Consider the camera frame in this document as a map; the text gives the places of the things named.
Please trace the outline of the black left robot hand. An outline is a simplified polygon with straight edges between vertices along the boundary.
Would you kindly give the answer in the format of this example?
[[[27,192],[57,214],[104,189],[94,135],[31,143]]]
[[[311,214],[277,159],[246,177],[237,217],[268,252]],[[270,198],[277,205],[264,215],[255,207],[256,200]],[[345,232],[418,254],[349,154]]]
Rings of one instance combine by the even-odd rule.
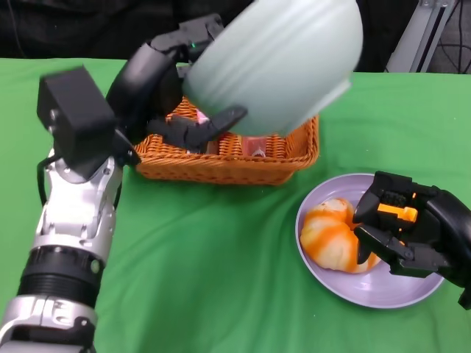
[[[37,115],[53,137],[52,154],[38,171],[62,160],[90,179],[109,157],[120,165],[137,165],[134,150],[148,135],[193,152],[204,151],[236,125],[247,109],[233,104],[205,123],[166,116],[183,100],[183,81],[224,26],[212,14],[183,22],[178,29],[145,42],[124,64],[102,95],[85,67],[40,78]]]

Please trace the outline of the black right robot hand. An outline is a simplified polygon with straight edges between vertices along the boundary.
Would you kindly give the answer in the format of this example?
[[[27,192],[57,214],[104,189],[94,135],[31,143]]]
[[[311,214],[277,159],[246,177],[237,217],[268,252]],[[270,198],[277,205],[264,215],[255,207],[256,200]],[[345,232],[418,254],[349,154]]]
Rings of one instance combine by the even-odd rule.
[[[470,209],[452,193],[378,171],[353,216],[358,263],[376,254],[391,274],[438,274],[463,288],[470,308]]]

